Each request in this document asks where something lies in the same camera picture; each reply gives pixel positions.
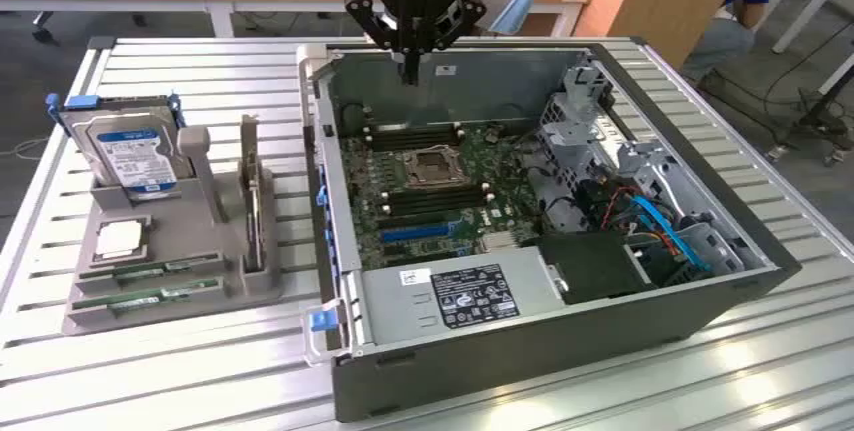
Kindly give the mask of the metal CPU socket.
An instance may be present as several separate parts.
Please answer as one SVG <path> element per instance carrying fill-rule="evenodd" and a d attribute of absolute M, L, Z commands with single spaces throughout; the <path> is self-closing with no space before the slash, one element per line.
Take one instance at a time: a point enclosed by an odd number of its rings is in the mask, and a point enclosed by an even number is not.
<path fill-rule="evenodd" d="M 401 154 L 403 185 L 409 189 L 440 189 L 470 182 L 461 153 L 449 145 L 406 151 Z"/>

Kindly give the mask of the silver metal disk bay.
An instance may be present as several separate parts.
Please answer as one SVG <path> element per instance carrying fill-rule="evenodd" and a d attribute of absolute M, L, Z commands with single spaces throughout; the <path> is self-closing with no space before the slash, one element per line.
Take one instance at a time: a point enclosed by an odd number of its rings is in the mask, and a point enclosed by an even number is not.
<path fill-rule="evenodd" d="M 630 198 L 630 209 L 640 213 L 640 221 L 664 235 L 688 260 L 689 269 L 714 276 L 745 271 L 748 262 L 732 246 L 738 231 L 724 219 L 712 193 L 664 145 L 630 143 L 620 151 L 620 158 L 620 176 L 630 179 L 638 189 Z"/>
<path fill-rule="evenodd" d="M 588 64 L 568 69 L 562 84 L 540 118 L 546 162 L 569 185 L 585 179 L 604 182 L 620 175 L 620 151 L 636 140 L 613 111 L 613 83 L 602 69 Z"/>

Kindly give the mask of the green motherboard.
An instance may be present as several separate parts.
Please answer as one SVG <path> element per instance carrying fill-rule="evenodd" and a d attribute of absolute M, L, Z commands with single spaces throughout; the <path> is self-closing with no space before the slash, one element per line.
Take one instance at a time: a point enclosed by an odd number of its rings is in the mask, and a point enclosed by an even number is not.
<path fill-rule="evenodd" d="M 498 121 L 460 127 L 461 153 L 468 184 L 480 184 L 488 204 L 445 212 L 450 233 L 445 237 L 383 243 L 377 222 L 391 217 L 385 191 L 406 188 L 401 152 L 375 152 L 371 134 L 342 141 L 345 177 L 365 269 L 482 254 L 478 238 L 485 233 L 512 231 L 517 242 L 528 245 L 552 228 L 546 203 L 538 197 L 534 181 L 552 177 L 552 171 L 526 163 L 532 152 L 532 131 Z"/>

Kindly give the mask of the long black expansion slot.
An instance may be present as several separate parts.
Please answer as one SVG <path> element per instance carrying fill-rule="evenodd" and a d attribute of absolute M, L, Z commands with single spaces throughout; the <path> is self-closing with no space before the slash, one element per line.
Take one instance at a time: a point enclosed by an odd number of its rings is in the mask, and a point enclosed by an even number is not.
<path fill-rule="evenodd" d="M 381 219 L 377 222 L 377 227 L 381 230 L 399 229 L 406 227 L 418 227 L 442 224 L 448 222 L 448 218 L 444 213 L 429 213 L 410 216 L 391 216 Z"/>

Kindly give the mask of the blue expansion slot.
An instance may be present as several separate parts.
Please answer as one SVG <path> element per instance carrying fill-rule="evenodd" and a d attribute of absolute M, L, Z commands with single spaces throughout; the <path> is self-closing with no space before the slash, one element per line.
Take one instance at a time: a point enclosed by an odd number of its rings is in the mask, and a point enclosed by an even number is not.
<path fill-rule="evenodd" d="M 415 226 L 410 228 L 385 230 L 381 232 L 381 240 L 383 243 L 401 241 L 411 241 L 418 239 L 445 237 L 450 233 L 450 224 L 432 224 Z"/>

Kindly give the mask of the hard disk with blue rails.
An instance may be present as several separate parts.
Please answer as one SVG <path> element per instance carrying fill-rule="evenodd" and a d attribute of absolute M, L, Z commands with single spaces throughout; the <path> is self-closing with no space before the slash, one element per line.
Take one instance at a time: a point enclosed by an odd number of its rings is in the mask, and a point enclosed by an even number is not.
<path fill-rule="evenodd" d="M 178 182 L 193 176 L 193 166 L 178 149 L 186 123 L 177 94 L 62 99 L 53 93 L 46 106 L 101 186 L 122 187 L 135 202 L 179 194 Z"/>

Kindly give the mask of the silver finned heatsink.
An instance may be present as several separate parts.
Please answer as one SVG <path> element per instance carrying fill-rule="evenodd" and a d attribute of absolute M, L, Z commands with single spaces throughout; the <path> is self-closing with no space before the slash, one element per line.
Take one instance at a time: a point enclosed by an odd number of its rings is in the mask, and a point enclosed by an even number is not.
<path fill-rule="evenodd" d="M 512 231 L 485 233 L 478 238 L 478 249 L 482 253 L 517 249 L 520 244 Z"/>

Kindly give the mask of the grey parts rack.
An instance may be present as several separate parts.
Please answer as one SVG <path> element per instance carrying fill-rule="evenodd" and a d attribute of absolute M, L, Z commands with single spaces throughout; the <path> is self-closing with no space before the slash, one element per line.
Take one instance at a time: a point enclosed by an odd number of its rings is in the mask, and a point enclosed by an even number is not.
<path fill-rule="evenodd" d="M 283 294 L 277 224 L 273 215 L 274 179 L 262 164 L 262 223 L 265 269 L 247 273 L 246 207 L 241 183 L 241 159 L 235 170 L 217 173 L 207 153 L 211 147 L 203 126 L 183 128 L 178 149 L 189 159 L 194 174 L 178 182 L 174 197 L 135 202 L 122 187 L 91 189 L 94 204 L 82 239 L 75 277 L 65 310 L 62 331 L 69 336 L 95 334 L 141 325 L 213 315 L 269 304 Z M 131 256 L 99 260 L 94 256 L 98 231 L 106 223 L 139 221 L 145 225 L 142 249 Z M 199 268 L 183 273 L 118 281 L 118 268 L 186 259 L 206 259 Z M 106 306 L 74 310 L 73 303 L 89 298 L 221 278 L 225 293 L 213 292 L 187 300 L 137 309 Z"/>

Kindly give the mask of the black plastic fan shroud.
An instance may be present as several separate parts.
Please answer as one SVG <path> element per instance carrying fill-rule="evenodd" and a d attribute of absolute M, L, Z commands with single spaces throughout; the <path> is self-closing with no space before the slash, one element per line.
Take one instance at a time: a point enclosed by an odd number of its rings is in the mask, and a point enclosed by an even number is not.
<path fill-rule="evenodd" d="M 537 244 L 562 280 L 568 305 L 628 296 L 656 288 L 625 239 L 616 232 L 557 233 Z"/>

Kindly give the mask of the black wheeled stand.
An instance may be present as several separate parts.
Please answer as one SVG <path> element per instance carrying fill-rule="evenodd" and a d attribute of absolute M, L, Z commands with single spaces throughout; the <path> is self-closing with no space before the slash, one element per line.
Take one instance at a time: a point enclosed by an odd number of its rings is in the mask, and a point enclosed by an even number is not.
<path fill-rule="evenodd" d="M 848 155 L 854 152 L 854 139 L 850 136 L 850 127 L 842 116 L 832 112 L 844 89 L 854 84 L 854 51 L 820 86 L 818 98 L 813 103 L 800 95 L 800 106 L 805 114 L 785 129 L 782 137 L 777 138 L 776 146 L 766 152 L 766 159 L 777 162 L 796 149 L 790 137 L 806 136 L 830 144 L 830 151 L 824 157 L 826 167 L 841 164 Z"/>

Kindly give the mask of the silver CPU chip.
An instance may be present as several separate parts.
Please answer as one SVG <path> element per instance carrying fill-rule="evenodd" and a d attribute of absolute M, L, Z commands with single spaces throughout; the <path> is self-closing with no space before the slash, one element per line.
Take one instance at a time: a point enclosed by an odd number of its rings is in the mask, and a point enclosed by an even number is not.
<path fill-rule="evenodd" d="M 94 256 L 99 260 L 131 256 L 142 249 L 145 225 L 139 221 L 106 223 L 98 231 Z"/>

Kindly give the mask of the grey power supply unit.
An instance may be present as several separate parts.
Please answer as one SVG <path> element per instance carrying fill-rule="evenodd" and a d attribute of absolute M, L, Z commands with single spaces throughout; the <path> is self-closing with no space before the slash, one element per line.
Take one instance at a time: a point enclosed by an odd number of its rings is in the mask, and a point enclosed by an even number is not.
<path fill-rule="evenodd" d="M 536 247 L 362 274 L 366 341 L 397 348 L 521 324 L 565 309 L 561 276 Z"/>

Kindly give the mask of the black open PC case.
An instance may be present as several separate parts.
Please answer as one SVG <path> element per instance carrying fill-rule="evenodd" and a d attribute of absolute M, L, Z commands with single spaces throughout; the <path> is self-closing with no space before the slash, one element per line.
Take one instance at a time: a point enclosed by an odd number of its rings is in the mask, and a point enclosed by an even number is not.
<path fill-rule="evenodd" d="M 550 96 L 569 68 L 593 64 L 613 83 L 613 111 L 634 134 L 658 143 L 712 193 L 737 229 L 742 272 L 690 270 L 662 234 L 630 209 L 638 191 L 620 175 L 560 181 L 537 137 Z M 335 416 L 354 422 L 488 390 L 598 360 L 678 342 L 737 305 L 765 295 L 800 263 L 708 158 L 722 138 L 690 86 L 633 42 L 476 42 L 421 63 L 405 85 L 393 56 L 366 44 L 305 47 L 301 81 L 309 104 L 306 141 L 322 305 L 305 316 L 306 358 L 331 369 Z M 533 133 L 526 163 L 553 175 L 533 183 L 557 233 L 616 232 L 656 288 L 568 305 L 532 321 L 397 348 L 366 341 L 359 310 L 362 265 L 345 177 L 342 141 L 374 124 L 510 123 Z"/>

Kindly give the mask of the graphics card with metal bracket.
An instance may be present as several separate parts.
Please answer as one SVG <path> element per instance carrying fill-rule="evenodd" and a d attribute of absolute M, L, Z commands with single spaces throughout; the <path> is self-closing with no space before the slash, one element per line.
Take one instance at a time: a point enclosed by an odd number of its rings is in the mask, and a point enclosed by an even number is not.
<path fill-rule="evenodd" d="M 243 115 L 241 122 L 241 183 L 246 207 L 247 254 L 245 269 L 247 273 L 265 269 L 262 191 L 263 172 L 258 151 L 258 119 Z"/>

